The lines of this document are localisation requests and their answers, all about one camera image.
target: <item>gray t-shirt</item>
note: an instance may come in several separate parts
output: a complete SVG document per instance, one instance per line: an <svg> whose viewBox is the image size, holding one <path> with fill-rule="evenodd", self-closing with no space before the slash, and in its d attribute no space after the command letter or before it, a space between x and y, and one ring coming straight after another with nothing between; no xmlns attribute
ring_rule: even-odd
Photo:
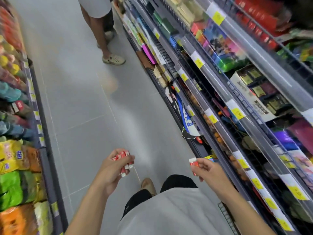
<svg viewBox="0 0 313 235"><path fill-rule="evenodd" d="M121 220L118 235L233 235L217 205L198 188L172 188Z"/></svg>

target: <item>store aisle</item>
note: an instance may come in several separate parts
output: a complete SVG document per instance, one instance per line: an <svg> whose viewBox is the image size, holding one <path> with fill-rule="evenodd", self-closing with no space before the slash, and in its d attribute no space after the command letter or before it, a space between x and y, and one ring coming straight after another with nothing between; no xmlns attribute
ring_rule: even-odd
<svg viewBox="0 0 313 235"><path fill-rule="evenodd" d="M128 43L118 17L109 44L123 66L104 65L76 0L9 0L21 17L34 62L68 221L104 157L116 147L135 169L110 197L102 233L114 234L128 199L151 177L157 191L171 174L192 177L193 157L174 119ZM194 178L208 196L215 194Z"/></svg>

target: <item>forearm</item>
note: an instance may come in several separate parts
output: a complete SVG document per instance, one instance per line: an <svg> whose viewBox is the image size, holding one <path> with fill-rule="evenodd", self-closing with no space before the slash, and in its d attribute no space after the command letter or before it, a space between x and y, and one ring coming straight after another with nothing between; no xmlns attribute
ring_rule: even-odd
<svg viewBox="0 0 313 235"><path fill-rule="evenodd" d="M231 193L225 203L242 235L276 235L237 191Z"/></svg>
<svg viewBox="0 0 313 235"><path fill-rule="evenodd" d="M65 235L99 235L108 197L91 184Z"/></svg>

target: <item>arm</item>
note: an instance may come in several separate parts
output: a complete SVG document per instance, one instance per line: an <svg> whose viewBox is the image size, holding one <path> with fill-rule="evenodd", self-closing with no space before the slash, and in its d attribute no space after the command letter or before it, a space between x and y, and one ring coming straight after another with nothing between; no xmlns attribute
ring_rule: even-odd
<svg viewBox="0 0 313 235"><path fill-rule="evenodd" d="M238 193L219 164L206 158L198 158L197 161L199 167L191 166L192 171L227 205L242 235L276 235Z"/></svg>
<svg viewBox="0 0 313 235"><path fill-rule="evenodd" d="M105 205L121 178L120 170L135 159L134 156L127 156L113 161L113 157L121 151L125 149L114 150L103 161L65 235L100 234Z"/></svg>

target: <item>shoe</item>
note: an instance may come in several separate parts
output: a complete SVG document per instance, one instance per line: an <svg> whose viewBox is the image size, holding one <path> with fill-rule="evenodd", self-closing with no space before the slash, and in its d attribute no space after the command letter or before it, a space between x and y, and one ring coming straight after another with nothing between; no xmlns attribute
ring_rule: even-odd
<svg viewBox="0 0 313 235"><path fill-rule="evenodd" d="M107 31L104 33L106 44L108 44L114 38L113 31Z"/></svg>
<svg viewBox="0 0 313 235"><path fill-rule="evenodd" d="M108 59L105 59L104 57L102 57L102 62L113 64L113 65L122 65L125 63L125 59L122 58L121 56L111 54L111 56Z"/></svg>
<svg viewBox="0 0 313 235"><path fill-rule="evenodd" d="M156 189L150 178L145 178L141 183L141 189L147 189L152 196L156 196Z"/></svg>

